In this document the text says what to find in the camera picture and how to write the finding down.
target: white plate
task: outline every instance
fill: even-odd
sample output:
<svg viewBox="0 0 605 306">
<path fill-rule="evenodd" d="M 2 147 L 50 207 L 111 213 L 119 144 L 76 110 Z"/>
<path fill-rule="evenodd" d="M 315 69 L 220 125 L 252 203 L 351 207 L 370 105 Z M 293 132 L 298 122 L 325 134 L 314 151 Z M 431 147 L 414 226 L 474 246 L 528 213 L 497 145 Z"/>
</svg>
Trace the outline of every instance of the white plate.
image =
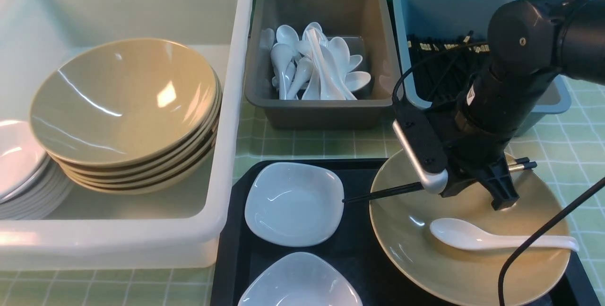
<svg viewBox="0 0 605 306">
<path fill-rule="evenodd" d="M 52 159 L 50 156 L 44 156 L 42 163 L 36 169 L 36 171 L 28 178 L 28 180 L 24 181 L 19 187 L 17 187 L 12 192 L 7 193 L 6 195 L 0 198 L 0 205 L 2 203 L 6 203 L 17 196 L 21 196 L 22 194 L 35 189 L 37 185 L 40 185 L 41 181 L 44 180 L 44 172 L 47 171 L 47 168 L 51 165 Z"/>
<path fill-rule="evenodd" d="M 327 240 L 342 218 L 344 187 L 324 168 L 279 162 L 252 184 L 244 217 L 258 237 L 284 246 L 311 246 Z"/>
<path fill-rule="evenodd" d="M 43 184 L 37 185 L 32 191 L 26 192 L 22 196 L 19 196 L 19 198 L 15 198 L 9 203 L 6 203 L 10 205 L 7 209 L 0 212 L 0 218 L 18 219 L 18 215 L 32 213 L 33 211 L 42 208 L 46 203 L 46 200 L 55 194 L 55 190 L 62 182 L 61 176 L 58 175 L 58 173 L 61 173 L 61 169 L 57 167 L 52 167 L 50 169 L 51 170 L 48 170 L 48 172 L 45 173 Z"/>
<path fill-rule="evenodd" d="M 28 123 L 0 121 L 0 198 L 27 181 L 45 157 Z"/>
<path fill-rule="evenodd" d="M 47 198 L 45 198 L 44 204 L 30 213 L 21 215 L 19 219 L 40 220 L 45 218 L 61 205 L 73 187 L 74 183 L 71 179 L 67 176 L 61 177 L 60 183 L 55 190 L 53 190 L 52 194 L 49 194 Z"/>
<path fill-rule="evenodd" d="M 58 165 L 54 164 L 54 162 L 52 164 L 53 165 L 47 166 L 46 170 L 41 174 L 40 179 L 38 179 L 29 190 L 26 190 L 23 194 L 20 194 L 13 200 L 0 204 L 0 216 L 23 209 L 24 207 L 35 203 L 41 192 L 43 192 L 44 187 L 50 186 L 56 181 L 55 172 L 56 170 L 60 170 L 60 168 L 58 168 Z"/>
<path fill-rule="evenodd" d="M 317 256 L 289 254 L 246 289 L 238 306 L 363 306 L 355 289 Z"/>
</svg>

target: stack of bowls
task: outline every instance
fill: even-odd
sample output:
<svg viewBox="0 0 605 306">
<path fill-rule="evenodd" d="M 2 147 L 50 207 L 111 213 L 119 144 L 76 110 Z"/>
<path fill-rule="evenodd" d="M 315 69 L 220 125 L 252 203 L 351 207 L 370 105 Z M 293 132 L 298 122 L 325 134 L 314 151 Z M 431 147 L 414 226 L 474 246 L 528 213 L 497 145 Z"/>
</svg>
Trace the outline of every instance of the stack of bowls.
<svg viewBox="0 0 605 306">
<path fill-rule="evenodd" d="M 130 39 L 70 60 L 39 88 L 37 140 L 75 183 L 142 194 L 181 181 L 209 158 L 222 99 L 198 52 Z"/>
<path fill-rule="evenodd" d="M 39 146 L 28 123 L 0 121 L 0 219 L 42 219 L 73 183 Z"/>
</svg>

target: ceramic spoon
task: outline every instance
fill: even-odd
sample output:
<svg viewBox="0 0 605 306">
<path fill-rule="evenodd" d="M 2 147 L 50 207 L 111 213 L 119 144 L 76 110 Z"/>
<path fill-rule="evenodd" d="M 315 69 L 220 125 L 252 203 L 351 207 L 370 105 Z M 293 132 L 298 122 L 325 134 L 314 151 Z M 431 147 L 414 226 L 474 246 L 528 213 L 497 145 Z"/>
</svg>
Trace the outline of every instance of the ceramic spoon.
<svg viewBox="0 0 605 306">
<path fill-rule="evenodd" d="M 309 85 L 302 95 L 303 100 L 320 100 L 320 72 L 313 67 Z"/>
<path fill-rule="evenodd" d="M 296 44 L 298 43 L 298 33 L 288 25 L 281 25 L 277 28 L 275 32 L 275 36 L 278 43 L 290 45 L 292 47 L 294 53 L 294 61 L 298 62 L 300 60 L 300 54 L 295 52 Z"/>
<path fill-rule="evenodd" d="M 355 71 L 355 72 L 346 74 L 346 77 L 344 78 L 344 85 L 346 86 L 346 88 L 349 91 L 354 93 L 354 92 L 361 90 L 367 84 L 369 84 L 371 79 L 372 79 L 372 76 L 368 72 Z M 274 88 L 279 89 L 278 88 L 279 83 L 278 83 L 277 78 L 273 77 L 271 79 L 271 84 L 273 85 Z M 305 83 L 301 86 L 300 89 L 306 90 L 308 87 L 309 87 L 309 84 Z"/>
<path fill-rule="evenodd" d="M 355 69 L 357 69 L 357 66 L 359 66 L 362 61 L 363 61 L 363 56 L 360 56 L 358 54 L 352 55 L 350 58 L 348 58 L 348 68 L 346 69 L 346 71 L 347 72 L 355 71 Z"/>
<path fill-rule="evenodd" d="M 443 218 L 431 222 L 431 233 L 443 243 L 462 250 L 491 250 L 516 248 L 529 236 L 502 236 L 488 233 L 460 219 Z M 531 246 L 564 248 L 579 251 L 576 239 L 571 236 L 544 235 Z"/>
<path fill-rule="evenodd" d="M 286 99 L 294 99 L 296 93 L 301 89 L 304 83 L 311 79 L 311 73 L 313 73 L 313 62 L 306 56 L 298 62 L 296 67 L 296 74 L 294 74 L 294 80 L 288 94 L 285 96 Z"/>
<path fill-rule="evenodd" d="M 308 39 L 307 30 L 311 30 L 312 28 L 315 29 L 319 34 L 318 37 L 319 37 L 320 45 L 327 47 L 328 38 L 326 37 L 326 35 L 324 35 L 323 28 L 321 28 L 320 24 L 317 22 L 311 22 L 307 25 L 307 27 L 305 27 L 304 32 L 302 33 L 302 40 L 307 41 L 307 39 Z"/>
<path fill-rule="evenodd" d="M 341 80 L 344 80 L 345 75 L 348 73 L 348 63 L 351 58 L 346 41 L 340 36 L 333 37 L 328 43 L 328 49 L 334 56 L 339 77 Z"/>
<path fill-rule="evenodd" d="M 271 49 L 271 62 L 273 63 L 275 76 L 279 79 L 279 99 L 285 99 L 287 93 L 285 70 L 292 62 L 293 57 L 294 54 L 290 45 L 277 43 Z"/>
<path fill-rule="evenodd" d="M 370 83 L 372 76 L 368 72 L 355 71 L 344 77 L 344 86 L 352 93 L 357 92 Z"/>
<path fill-rule="evenodd" d="M 332 52 L 328 50 L 324 46 L 320 46 L 322 55 L 324 56 L 324 61 L 330 71 L 330 80 L 333 82 L 334 86 L 340 91 L 342 95 L 344 95 L 346 100 L 357 100 L 357 98 L 351 93 L 351 91 L 346 88 L 344 85 L 344 78 L 341 77 L 342 73 L 339 72 L 336 60 L 334 60 L 334 56 Z"/>
<path fill-rule="evenodd" d="M 288 67 L 285 70 L 285 90 L 290 91 L 290 87 L 292 86 L 292 81 L 294 78 L 294 74 L 296 73 L 296 66 L 293 62 L 288 64 Z M 276 91 L 279 92 L 279 80 L 275 77 L 271 78 L 271 85 L 275 88 Z M 298 100 L 298 96 L 294 95 L 292 98 L 288 98 L 289 100 Z"/>
<path fill-rule="evenodd" d="M 275 43 L 275 32 L 271 28 L 261 31 L 260 47 L 266 50 L 271 50 Z"/>
<path fill-rule="evenodd" d="M 335 84 L 337 77 L 335 76 L 334 69 L 330 68 L 324 59 L 324 56 L 329 56 L 333 61 L 330 51 L 320 45 L 319 31 L 311 28 L 305 33 L 307 34 L 307 39 L 311 42 L 313 65 L 315 65 L 315 70 L 319 72 L 320 76 L 320 98 L 322 100 L 346 100 L 344 94 L 342 94 Z"/>
</svg>

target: blue plastic bin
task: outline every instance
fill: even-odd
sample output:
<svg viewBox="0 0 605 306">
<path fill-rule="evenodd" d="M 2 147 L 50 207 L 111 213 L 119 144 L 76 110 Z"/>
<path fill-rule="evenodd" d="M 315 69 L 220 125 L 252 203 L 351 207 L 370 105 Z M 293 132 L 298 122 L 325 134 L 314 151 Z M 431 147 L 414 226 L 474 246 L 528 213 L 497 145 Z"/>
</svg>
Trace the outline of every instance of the blue plastic bin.
<svg viewBox="0 0 605 306">
<path fill-rule="evenodd" d="M 395 30 L 399 46 L 399 62 L 402 73 L 410 68 L 410 52 L 407 36 L 455 39 L 473 30 L 474 39 L 486 39 L 488 24 L 493 13 L 512 0 L 393 0 Z M 414 76 L 404 81 L 406 97 L 419 108 L 431 107 L 432 103 L 418 97 Z M 531 129 L 545 114 L 562 114 L 571 105 L 571 99 L 561 76 L 551 86 L 520 127 L 517 136 Z"/>
</svg>

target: black chopstick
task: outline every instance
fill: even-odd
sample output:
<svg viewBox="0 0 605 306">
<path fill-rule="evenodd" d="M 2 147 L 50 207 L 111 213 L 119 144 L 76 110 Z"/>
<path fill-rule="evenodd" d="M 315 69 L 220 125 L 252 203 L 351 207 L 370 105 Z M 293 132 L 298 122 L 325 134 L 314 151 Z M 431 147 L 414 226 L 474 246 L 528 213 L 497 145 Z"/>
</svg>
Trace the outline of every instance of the black chopstick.
<svg viewBox="0 0 605 306">
<path fill-rule="evenodd" d="M 417 192 L 419 190 L 424 190 L 424 188 L 422 187 L 422 184 L 420 182 L 415 182 L 415 183 L 410 183 L 410 184 L 406 184 L 406 185 L 400 185 L 399 187 L 380 190 L 378 192 L 372 192 L 370 194 L 355 196 L 355 197 L 351 197 L 351 198 L 345 198 L 342 200 L 342 202 L 343 203 L 352 203 L 352 202 L 376 200 L 378 198 L 385 198 L 385 197 L 389 197 L 389 196 L 405 194 L 407 192 Z"/>
<path fill-rule="evenodd" d="M 523 157 L 515 159 L 514 161 L 508 162 L 508 171 L 511 173 L 521 172 L 524 170 L 529 170 L 536 168 L 538 163 L 530 162 L 529 158 Z M 377 192 L 370 192 L 369 194 L 363 194 L 361 196 L 355 196 L 351 198 L 342 199 L 342 203 L 354 203 L 354 202 L 363 202 L 363 201 L 371 201 L 378 200 L 379 198 L 391 197 L 400 194 L 407 194 L 408 192 L 417 192 L 419 190 L 424 190 L 422 184 L 420 182 L 409 183 L 405 185 L 400 185 L 399 187 L 388 188 L 385 190 L 379 190 Z"/>
</svg>

